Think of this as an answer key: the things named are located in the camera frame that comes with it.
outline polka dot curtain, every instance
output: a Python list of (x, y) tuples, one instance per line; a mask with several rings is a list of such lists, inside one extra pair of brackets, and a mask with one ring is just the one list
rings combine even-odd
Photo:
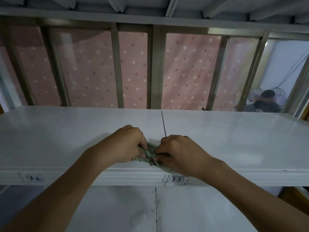
[(258, 39), (231, 37), (225, 50), (214, 111), (236, 109), (248, 76)]
[(117, 108), (110, 31), (57, 29), (53, 36), (71, 105)]
[(14, 84), (14, 87), (16, 89), (16, 92), (19, 96), (19, 99), (21, 101), (22, 105), (27, 105), (25, 96), (21, 90), (20, 84), (18, 82), (17, 76), (15, 74), (15, 71), (13, 69), (12, 63), (10, 61), (9, 55), (7, 54), (6, 48), (3, 45), (2, 39), (0, 38), (0, 54), (1, 58), (3, 60), (4, 66), (6, 67), (7, 72), (9, 73), (12, 82)]
[(36, 105), (60, 106), (60, 98), (40, 29), (12, 26), (10, 30)]
[(220, 41), (220, 36), (167, 34), (162, 109), (206, 107)]
[(125, 108), (147, 108), (147, 33), (119, 32)]

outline right hand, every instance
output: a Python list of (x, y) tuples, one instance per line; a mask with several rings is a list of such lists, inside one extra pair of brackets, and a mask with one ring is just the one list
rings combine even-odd
[(209, 155), (191, 138), (181, 135), (162, 138), (161, 144), (154, 152), (167, 152), (171, 155), (157, 155), (154, 161), (158, 161), (180, 174), (199, 178), (210, 185), (218, 167), (224, 163)]

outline left hand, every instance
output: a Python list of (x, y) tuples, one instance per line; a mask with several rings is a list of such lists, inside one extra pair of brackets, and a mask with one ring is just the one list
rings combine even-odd
[(85, 155), (94, 157), (96, 164), (99, 164), (100, 171), (103, 171), (113, 164), (125, 163), (135, 157), (143, 157), (145, 152), (139, 146), (143, 150), (148, 149), (144, 134), (139, 128), (126, 125), (87, 149)]

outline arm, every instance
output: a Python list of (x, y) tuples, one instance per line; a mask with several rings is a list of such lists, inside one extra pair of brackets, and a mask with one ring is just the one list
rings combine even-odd
[(210, 156), (189, 137), (165, 137), (155, 152), (171, 155), (158, 155), (155, 161), (183, 175), (199, 178), (220, 191), (258, 231), (308, 231), (309, 216)]
[(44, 192), (3, 228), (11, 231), (65, 231), (88, 188), (112, 164), (141, 157), (147, 141), (138, 128), (127, 125), (86, 150)]

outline white wall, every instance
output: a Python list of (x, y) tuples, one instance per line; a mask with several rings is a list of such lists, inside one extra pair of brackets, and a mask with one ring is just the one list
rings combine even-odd
[[(260, 85), (261, 89), (272, 89), (273, 87), (278, 86), (287, 75), (288, 71), (293, 67), (295, 62), (303, 54), (305, 54), (298, 61), (300, 62), (306, 57), (308, 53), (308, 41), (276, 41), (266, 69), (264, 71), (263, 79)], [(299, 65), (299, 67), (289, 76), (289, 78), (280, 86), (280, 88), (285, 91), (287, 97), (291, 93), (291, 90), (296, 82), (300, 71), (302, 70), (305, 61), (306, 60), (304, 60)]]

